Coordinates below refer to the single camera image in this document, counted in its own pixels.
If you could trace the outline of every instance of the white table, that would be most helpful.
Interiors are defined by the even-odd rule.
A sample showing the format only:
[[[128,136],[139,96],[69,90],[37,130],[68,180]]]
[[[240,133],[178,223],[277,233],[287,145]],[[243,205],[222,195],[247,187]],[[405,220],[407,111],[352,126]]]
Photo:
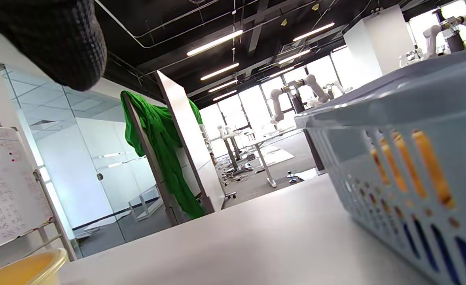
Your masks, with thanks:
[[[268,183],[273,187],[273,188],[276,188],[277,187],[277,183],[275,182],[275,180],[273,180],[273,177],[271,176],[271,173],[270,173],[270,170],[268,169],[268,165],[266,164],[266,161],[263,157],[263,154],[261,153],[261,145],[264,144],[266,141],[269,141],[275,137],[278,137],[278,136],[281,136],[281,135],[284,135],[286,133],[289,133],[289,132],[292,132],[294,130],[296,130],[297,128],[296,127],[291,127],[291,128],[287,128],[287,129],[282,129],[282,130],[277,130],[275,132],[272,132],[270,133],[269,135],[266,135],[265,137],[260,137],[259,139],[255,139],[253,141],[249,141],[245,147],[248,147],[248,146],[255,146],[256,150],[258,151],[258,153],[260,154],[260,159],[261,159],[261,163],[263,165],[263,168],[266,172],[266,180],[268,180]]]
[[[430,285],[356,224],[328,175],[65,264],[63,285]]]

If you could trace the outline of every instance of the desk leg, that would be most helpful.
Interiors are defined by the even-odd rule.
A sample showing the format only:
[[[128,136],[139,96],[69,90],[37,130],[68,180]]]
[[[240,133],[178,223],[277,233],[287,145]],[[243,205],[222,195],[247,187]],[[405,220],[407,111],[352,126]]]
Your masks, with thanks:
[[[235,160],[235,156],[231,151],[231,147],[229,146],[228,139],[224,139],[224,144],[226,144],[226,150],[228,150],[229,158],[231,159],[231,164],[233,164],[233,168],[238,169],[237,161]]]
[[[233,149],[235,150],[235,154],[237,155],[237,160],[240,160],[240,150],[238,149],[237,141],[235,141],[235,137],[229,138],[231,139],[231,144],[233,144]]]
[[[276,187],[277,187],[277,183],[275,183],[275,181],[274,181],[273,178],[271,177],[270,170],[268,169],[268,166],[266,165],[266,162],[264,161],[263,154],[261,153],[260,145],[259,145],[259,144],[256,144],[255,146],[256,146],[256,150],[257,150],[258,153],[260,154],[261,163],[263,164],[264,170],[265,170],[265,172],[266,172],[266,176],[268,176],[268,178],[267,178],[266,180],[268,180],[268,183],[270,183],[270,185],[271,185],[273,188],[276,188]]]

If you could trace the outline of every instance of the green fabric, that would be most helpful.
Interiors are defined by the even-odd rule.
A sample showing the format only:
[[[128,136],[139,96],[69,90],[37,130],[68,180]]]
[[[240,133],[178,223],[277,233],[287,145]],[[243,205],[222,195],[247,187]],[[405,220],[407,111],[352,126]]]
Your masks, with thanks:
[[[141,142],[136,133],[133,121],[129,117],[126,102],[122,96],[123,93],[129,95],[130,101],[140,117],[141,126],[154,149],[168,191],[175,196],[181,209],[186,212],[190,218],[196,219],[202,217],[205,213],[184,180],[177,153],[175,152],[175,148],[182,147],[182,142],[180,141],[168,108],[149,104],[138,94],[133,94],[128,91],[121,92],[122,107],[124,108],[124,115],[126,117],[126,141],[128,141],[130,146],[135,148],[139,156],[144,156],[145,153],[141,147]],[[192,101],[189,100],[189,104],[193,109],[196,120],[199,124],[202,124],[200,111]]]

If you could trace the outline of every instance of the whiteboard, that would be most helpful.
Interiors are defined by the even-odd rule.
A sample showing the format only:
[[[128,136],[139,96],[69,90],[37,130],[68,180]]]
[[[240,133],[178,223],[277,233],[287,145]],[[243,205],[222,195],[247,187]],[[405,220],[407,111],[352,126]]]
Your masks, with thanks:
[[[52,211],[12,128],[0,128],[0,245],[45,223]]]

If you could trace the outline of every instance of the yellow container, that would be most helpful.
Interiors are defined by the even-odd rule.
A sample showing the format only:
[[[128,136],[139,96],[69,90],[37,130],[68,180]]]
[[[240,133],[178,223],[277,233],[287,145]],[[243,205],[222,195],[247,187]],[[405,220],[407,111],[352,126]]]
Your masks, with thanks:
[[[64,249],[23,258],[0,269],[0,285],[59,285],[57,271],[67,258]]]

